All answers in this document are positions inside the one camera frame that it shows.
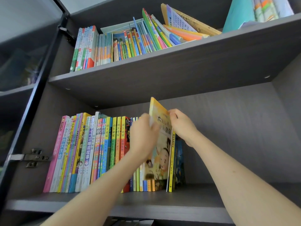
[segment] shelf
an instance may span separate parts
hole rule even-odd
[[[301,183],[279,183],[274,187],[301,206]],[[6,209],[54,213],[76,195],[48,193],[9,200]],[[110,216],[233,223],[214,185],[189,185],[173,193],[162,190],[120,194]]]
[[[98,109],[269,82],[301,52],[300,23],[301,13],[49,81]]]
[[[35,84],[0,92],[0,115],[7,117],[22,116]]]

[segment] metal hinge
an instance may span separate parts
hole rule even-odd
[[[61,26],[59,26],[58,29],[67,37],[67,41],[71,44],[71,46],[75,47],[76,39],[71,32]]]
[[[8,160],[12,161],[29,161],[26,168],[37,167],[38,161],[51,161],[51,157],[43,156],[42,150],[38,148],[33,148],[30,154],[10,154]]]

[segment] bookcase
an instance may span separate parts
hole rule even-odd
[[[71,14],[66,28],[75,36],[79,27],[139,18],[143,7],[163,21],[161,3],[222,28],[231,1],[108,0]],[[40,148],[51,155],[63,115],[139,116],[153,96],[301,206],[301,0],[289,1],[296,13],[290,17],[71,73],[74,48],[58,37],[22,153]],[[110,216],[232,224],[202,160],[186,145],[183,154],[186,187],[120,194]],[[14,164],[0,224],[54,213],[76,195],[42,193],[49,162]]]

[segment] stack of books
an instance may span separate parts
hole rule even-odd
[[[151,98],[150,116],[161,126],[158,142],[122,192],[172,192],[185,183],[182,143],[172,131],[168,111]],[[100,112],[63,116],[43,192],[85,190],[114,167],[130,149],[130,126],[139,118],[108,117]]]
[[[198,20],[161,4],[165,24],[142,9],[141,19],[106,28],[80,28],[70,72],[152,53],[188,41],[221,34]]]

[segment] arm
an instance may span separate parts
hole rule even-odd
[[[203,136],[181,111],[170,110],[170,118],[205,163],[237,226],[300,225],[298,206]]]
[[[133,123],[130,150],[122,160],[48,218],[42,226],[103,225],[121,190],[157,142],[160,126],[154,123],[150,127],[149,118],[148,114],[143,114]]]

